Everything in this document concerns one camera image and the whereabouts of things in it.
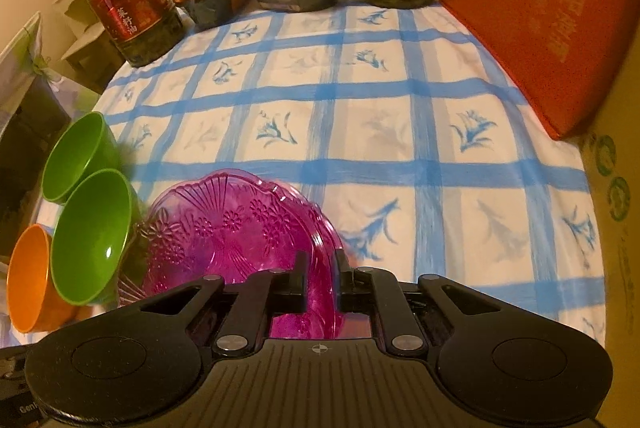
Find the pink glass plate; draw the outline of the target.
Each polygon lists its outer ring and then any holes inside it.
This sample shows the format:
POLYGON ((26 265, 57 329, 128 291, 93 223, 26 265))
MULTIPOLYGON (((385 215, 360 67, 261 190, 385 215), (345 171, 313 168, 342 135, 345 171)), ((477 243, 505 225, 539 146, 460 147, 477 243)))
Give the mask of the pink glass plate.
POLYGON ((333 291, 343 244, 320 207, 296 188, 243 170, 217 170, 160 194, 134 224, 118 278, 122 306, 205 275, 243 283, 265 270, 307 260, 306 309, 272 321, 272 336, 335 339, 344 316, 333 291))

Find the green plastic bowl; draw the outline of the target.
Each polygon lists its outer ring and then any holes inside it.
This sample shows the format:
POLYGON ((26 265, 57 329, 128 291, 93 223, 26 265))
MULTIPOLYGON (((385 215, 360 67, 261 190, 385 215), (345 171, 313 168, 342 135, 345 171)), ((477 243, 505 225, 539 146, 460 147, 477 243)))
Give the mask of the green plastic bowl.
POLYGON ((111 304, 125 252, 141 218, 128 179, 101 169, 70 194, 54 229, 51 276, 58 294, 73 306, 111 304))
POLYGON ((85 114, 65 130, 51 151, 43 169, 43 198, 64 204, 90 174, 121 166, 117 142, 104 116, 85 114))

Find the orange plastic bowl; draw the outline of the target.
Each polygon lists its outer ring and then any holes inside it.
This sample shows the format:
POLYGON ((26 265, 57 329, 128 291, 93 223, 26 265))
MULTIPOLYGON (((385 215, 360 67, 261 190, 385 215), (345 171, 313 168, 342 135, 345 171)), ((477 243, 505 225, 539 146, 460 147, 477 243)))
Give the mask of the orange plastic bowl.
POLYGON ((12 325, 22 334, 50 332, 92 315, 55 289, 50 269, 51 237, 39 224, 24 229, 10 258, 6 300, 12 325))

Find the blue checked tablecloth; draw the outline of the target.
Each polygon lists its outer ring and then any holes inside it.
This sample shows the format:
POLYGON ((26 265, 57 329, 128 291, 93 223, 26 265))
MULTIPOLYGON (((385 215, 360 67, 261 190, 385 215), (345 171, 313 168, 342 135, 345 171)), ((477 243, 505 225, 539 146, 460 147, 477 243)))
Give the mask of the blue checked tablecloth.
POLYGON ((597 221, 575 145, 439 6, 248 9, 123 67, 91 108, 134 189, 224 168, 292 184, 355 260, 439 273, 605 336, 597 221))

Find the large cardboard box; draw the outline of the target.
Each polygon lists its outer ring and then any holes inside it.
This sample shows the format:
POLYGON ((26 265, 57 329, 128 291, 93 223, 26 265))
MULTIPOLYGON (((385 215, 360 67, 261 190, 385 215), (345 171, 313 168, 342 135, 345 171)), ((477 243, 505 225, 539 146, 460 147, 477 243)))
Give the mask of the large cardboard box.
POLYGON ((607 427, 639 425, 639 45, 578 142, 596 212, 604 267, 605 349, 613 383, 607 427))

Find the lower dark instant cup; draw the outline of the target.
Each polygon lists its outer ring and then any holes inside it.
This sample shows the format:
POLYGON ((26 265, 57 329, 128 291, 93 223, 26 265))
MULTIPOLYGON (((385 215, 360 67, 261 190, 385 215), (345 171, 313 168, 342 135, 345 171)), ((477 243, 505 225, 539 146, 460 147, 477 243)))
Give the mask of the lower dark instant cup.
POLYGON ((250 0, 176 0, 194 23, 196 30, 207 30, 232 21, 250 0))

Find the white wooden chair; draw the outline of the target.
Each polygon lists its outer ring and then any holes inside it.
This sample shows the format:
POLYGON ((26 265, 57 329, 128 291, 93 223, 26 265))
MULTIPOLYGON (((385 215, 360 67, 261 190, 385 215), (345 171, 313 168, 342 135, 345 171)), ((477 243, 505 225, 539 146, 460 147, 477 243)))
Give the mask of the white wooden chair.
POLYGON ((84 87, 102 94, 125 63, 88 0, 55 0, 53 9, 73 33, 74 42, 63 53, 84 87))

